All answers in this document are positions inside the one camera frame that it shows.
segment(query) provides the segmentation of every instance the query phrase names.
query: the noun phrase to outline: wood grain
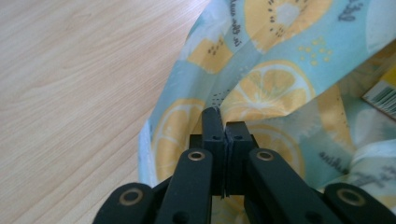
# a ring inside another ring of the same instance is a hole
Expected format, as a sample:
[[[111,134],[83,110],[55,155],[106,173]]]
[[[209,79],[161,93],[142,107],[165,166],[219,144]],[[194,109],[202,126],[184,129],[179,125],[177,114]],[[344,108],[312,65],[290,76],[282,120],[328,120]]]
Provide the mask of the wood grain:
[[[0,2],[0,223],[91,223],[207,0]]]

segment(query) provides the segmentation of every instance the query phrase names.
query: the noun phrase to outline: light wood surface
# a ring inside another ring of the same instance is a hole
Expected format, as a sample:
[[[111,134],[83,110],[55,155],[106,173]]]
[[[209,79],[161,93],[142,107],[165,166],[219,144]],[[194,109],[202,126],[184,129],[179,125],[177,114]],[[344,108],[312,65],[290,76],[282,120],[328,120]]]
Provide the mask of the light wood surface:
[[[91,223],[207,0],[0,2],[0,223]]]

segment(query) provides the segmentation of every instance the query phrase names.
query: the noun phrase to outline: barcode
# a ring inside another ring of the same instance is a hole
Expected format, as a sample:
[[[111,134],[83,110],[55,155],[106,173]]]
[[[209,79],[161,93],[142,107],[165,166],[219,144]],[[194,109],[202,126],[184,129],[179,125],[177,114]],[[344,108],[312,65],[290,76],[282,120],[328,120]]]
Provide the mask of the barcode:
[[[379,110],[396,119],[396,89],[388,85],[388,83],[379,82],[363,98]]]
[[[384,112],[396,116],[396,90],[386,87],[372,100],[373,104]]]

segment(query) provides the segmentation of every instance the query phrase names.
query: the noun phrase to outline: yellow lemon slice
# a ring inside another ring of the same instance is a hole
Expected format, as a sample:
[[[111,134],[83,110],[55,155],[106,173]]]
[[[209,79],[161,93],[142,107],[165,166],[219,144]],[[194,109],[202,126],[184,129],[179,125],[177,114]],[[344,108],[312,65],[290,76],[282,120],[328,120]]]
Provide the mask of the yellow lemon slice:
[[[254,67],[220,106],[223,121],[246,121],[286,116],[315,96],[304,72],[288,61]]]
[[[180,99],[163,113],[151,141],[160,181],[175,171],[178,158],[187,149],[190,134],[204,106],[205,102],[198,99]]]
[[[246,30],[256,48],[265,52],[307,29],[331,4],[332,0],[246,0]]]
[[[276,151],[297,174],[305,175],[301,150],[291,136],[266,124],[250,124],[247,128],[254,135],[259,147]]]

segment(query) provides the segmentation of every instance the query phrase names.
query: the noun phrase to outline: black plastic part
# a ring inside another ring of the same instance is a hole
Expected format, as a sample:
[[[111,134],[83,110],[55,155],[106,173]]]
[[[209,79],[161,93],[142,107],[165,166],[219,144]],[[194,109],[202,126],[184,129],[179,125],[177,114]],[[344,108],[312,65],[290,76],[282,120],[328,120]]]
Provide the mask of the black plastic part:
[[[251,140],[253,141],[253,148],[259,148],[259,144],[257,144],[256,138],[254,138],[254,135],[250,135]]]
[[[93,224],[147,224],[155,218],[151,187],[133,183],[114,190],[96,214]]]
[[[165,193],[168,190],[171,179],[172,176],[165,179],[163,182],[161,182],[159,185],[155,186],[152,189],[154,191],[155,206],[157,209],[160,209],[161,204],[163,203],[163,197],[165,196]]]
[[[274,222],[268,208],[260,200],[254,200],[254,198],[249,198],[245,195],[244,207],[250,224],[268,224]]]
[[[181,154],[155,223],[210,223],[212,164],[211,153],[204,149]]]
[[[248,153],[254,147],[245,122],[229,122],[225,128],[227,138],[226,195],[243,195],[244,173]]]
[[[344,223],[396,223],[396,216],[386,206],[353,185],[331,184],[323,197]]]
[[[247,175],[258,195],[246,195],[265,203],[273,223],[341,223],[275,151],[251,150]]]
[[[321,199],[323,200],[323,194],[319,192],[317,189],[312,189],[312,191]]]
[[[212,195],[224,197],[226,153],[221,117],[216,108],[208,108],[202,113],[202,132],[202,148],[213,155]]]
[[[202,135],[201,134],[190,134],[189,148],[202,148]]]

